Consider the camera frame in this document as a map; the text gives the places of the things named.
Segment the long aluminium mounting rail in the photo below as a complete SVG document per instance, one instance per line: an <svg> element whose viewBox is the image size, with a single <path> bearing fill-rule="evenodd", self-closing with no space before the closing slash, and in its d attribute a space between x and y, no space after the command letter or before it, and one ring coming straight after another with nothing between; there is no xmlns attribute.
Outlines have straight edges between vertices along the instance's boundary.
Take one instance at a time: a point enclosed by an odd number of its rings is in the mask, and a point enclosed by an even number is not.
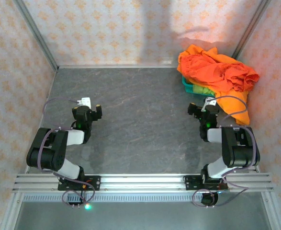
<svg viewBox="0 0 281 230"><path fill-rule="evenodd" d="M100 193L187 193L184 174L100 174ZM13 185L14 192L56 192L58 179L51 174L19 174ZM226 177L230 192L273 191L268 173L232 173Z"/></svg>

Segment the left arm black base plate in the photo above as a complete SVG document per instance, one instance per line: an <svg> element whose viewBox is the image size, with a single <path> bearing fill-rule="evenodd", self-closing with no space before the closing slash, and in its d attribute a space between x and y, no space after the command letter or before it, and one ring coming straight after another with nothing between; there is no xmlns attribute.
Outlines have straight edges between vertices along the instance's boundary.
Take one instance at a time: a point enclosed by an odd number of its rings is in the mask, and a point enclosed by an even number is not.
<svg viewBox="0 0 281 230"><path fill-rule="evenodd" d="M94 189L96 191L100 190L100 184L101 184L101 177L100 176L89 176L89 175L85 175L82 179L79 179L79 181L82 181L84 183L89 183L90 185L92 185L94 187ZM90 186L87 186L85 184L80 184L80 183L76 183L76 182L72 182L63 178L59 178L59 182L58 182L58 187L57 187L58 191L67 191L67 190L75 190L75 191L82 191L82 190L86 190L86 191L92 191L92 188Z"/></svg>

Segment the bright orange shorts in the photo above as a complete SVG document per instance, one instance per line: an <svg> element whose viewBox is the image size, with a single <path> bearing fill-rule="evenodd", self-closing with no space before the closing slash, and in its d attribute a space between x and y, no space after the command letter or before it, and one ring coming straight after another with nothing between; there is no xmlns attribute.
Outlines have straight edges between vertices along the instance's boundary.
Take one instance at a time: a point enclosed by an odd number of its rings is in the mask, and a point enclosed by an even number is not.
<svg viewBox="0 0 281 230"><path fill-rule="evenodd" d="M197 54L204 54L204 55L212 56L219 61L221 61L221 60L228 61L229 59L233 59L229 56L219 54L216 47L213 47L210 50L206 51L199 46L190 45L185 51L183 51L179 54L178 66L179 66L179 61L180 61L181 57L187 56L187 55L197 55ZM217 99L218 105L223 109L223 111L226 114L228 114L228 115L230 114L236 120L236 123L238 123L239 125L249 125L250 124L250 118L249 118L248 112L242 112L246 108L245 104L247 103L247 95L250 91L236 92L234 90L230 90L228 92L217 92L217 91L213 91L213 92L215 93L215 97L218 98Z"/></svg>

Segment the teal plastic basket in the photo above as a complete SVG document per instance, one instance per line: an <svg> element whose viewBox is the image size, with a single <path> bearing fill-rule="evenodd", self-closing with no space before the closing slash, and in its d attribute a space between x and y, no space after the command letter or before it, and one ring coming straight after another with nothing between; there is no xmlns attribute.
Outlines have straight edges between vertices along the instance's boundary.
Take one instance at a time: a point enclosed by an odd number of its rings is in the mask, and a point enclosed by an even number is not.
<svg viewBox="0 0 281 230"><path fill-rule="evenodd" d="M194 85L194 84L188 83L187 80L186 80L184 77L182 77L182 84L184 85L185 91L186 91L187 93L193 93L193 94L195 94L195 93L193 92L193 85ZM203 95L203 94L198 94L198 95L214 97L214 96L211 96L211 95Z"/></svg>

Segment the aluminium frame post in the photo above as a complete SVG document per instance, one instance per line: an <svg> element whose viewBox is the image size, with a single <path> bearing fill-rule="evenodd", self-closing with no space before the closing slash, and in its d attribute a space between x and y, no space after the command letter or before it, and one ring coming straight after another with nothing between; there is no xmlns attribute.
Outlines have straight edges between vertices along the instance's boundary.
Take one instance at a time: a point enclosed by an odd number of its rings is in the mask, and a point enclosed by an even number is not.
<svg viewBox="0 0 281 230"><path fill-rule="evenodd" d="M27 26L29 27L30 31L32 32L35 40L37 41L39 47L41 48L42 52L44 53L47 61L49 62L52 69L57 72L58 71L58 65L48 48L37 24L35 23L31 13L29 12L25 2L23 0L12 0L16 7L18 8L20 14L22 15L23 19L25 20Z"/></svg>
<svg viewBox="0 0 281 230"><path fill-rule="evenodd" d="M269 6L271 0L260 0L260 3L255 10L248 26L246 27L241 39L239 40L233 54L232 58L237 59L241 52L243 51L244 47L246 46L249 38L251 37L252 33L256 29L260 19L262 18L264 12L266 11L267 7Z"/></svg>

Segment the aluminium frame beam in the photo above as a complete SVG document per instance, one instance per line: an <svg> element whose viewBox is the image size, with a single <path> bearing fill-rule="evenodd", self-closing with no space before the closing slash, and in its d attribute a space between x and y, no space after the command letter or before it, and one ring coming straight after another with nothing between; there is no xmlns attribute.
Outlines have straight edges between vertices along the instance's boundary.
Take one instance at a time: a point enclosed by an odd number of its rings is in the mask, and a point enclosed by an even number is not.
<svg viewBox="0 0 281 230"><path fill-rule="evenodd" d="M281 230L281 208L275 192L261 192L271 230Z"/></svg>
<svg viewBox="0 0 281 230"><path fill-rule="evenodd" d="M20 213L24 193L12 193L5 211L0 230L14 230Z"/></svg>

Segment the red-orange shorts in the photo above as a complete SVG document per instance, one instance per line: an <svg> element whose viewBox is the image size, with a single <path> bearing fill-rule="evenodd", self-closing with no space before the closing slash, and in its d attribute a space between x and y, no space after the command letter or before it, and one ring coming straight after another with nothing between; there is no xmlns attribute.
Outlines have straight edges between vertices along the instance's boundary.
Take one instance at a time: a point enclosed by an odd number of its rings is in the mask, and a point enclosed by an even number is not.
<svg viewBox="0 0 281 230"><path fill-rule="evenodd" d="M178 69L190 82L217 92L250 91L259 81L257 72L242 62L234 59L219 61L204 54L181 57Z"/></svg>

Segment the black round connector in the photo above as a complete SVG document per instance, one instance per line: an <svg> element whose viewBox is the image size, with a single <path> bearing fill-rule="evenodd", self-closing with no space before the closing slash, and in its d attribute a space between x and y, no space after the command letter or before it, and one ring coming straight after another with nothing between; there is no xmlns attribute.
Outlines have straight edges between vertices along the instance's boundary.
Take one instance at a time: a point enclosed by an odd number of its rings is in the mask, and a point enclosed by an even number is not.
<svg viewBox="0 0 281 230"><path fill-rule="evenodd" d="M217 193L203 193L201 203L204 206L214 207L218 202L218 194Z"/></svg>

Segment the aluminium frame bar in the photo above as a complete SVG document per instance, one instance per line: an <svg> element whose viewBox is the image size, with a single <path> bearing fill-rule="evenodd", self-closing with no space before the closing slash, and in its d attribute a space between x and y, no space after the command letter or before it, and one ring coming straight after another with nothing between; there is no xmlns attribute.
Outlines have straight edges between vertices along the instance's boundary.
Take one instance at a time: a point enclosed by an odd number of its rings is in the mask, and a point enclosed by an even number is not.
<svg viewBox="0 0 281 230"><path fill-rule="evenodd" d="M58 69L147 69L170 68L176 69L177 65L60 65Z"/></svg>

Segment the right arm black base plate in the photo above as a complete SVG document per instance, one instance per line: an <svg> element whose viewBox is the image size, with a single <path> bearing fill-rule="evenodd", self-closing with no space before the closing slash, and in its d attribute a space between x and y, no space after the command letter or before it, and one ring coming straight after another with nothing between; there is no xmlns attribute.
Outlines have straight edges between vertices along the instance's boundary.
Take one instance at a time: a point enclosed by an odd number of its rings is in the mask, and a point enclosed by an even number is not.
<svg viewBox="0 0 281 230"><path fill-rule="evenodd" d="M185 175L183 176L186 190L209 189L223 191L227 190L227 184L221 179L203 179L200 175Z"/></svg>

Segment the lime green shorts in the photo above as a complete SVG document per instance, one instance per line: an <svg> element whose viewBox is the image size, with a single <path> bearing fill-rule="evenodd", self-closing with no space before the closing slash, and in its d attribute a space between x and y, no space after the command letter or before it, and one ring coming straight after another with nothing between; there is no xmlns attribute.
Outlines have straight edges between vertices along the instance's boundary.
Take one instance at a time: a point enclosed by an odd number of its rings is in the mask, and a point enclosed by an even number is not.
<svg viewBox="0 0 281 230"><path fill-rule="evenodd" d="M215 93L210 90L209 88L207 87L202 87L202 86L199 86L199 85L193 85L193 92L194 93L197 93L197 94L203 94L203 95L211 95L211 96L214 96Z"/></svg>

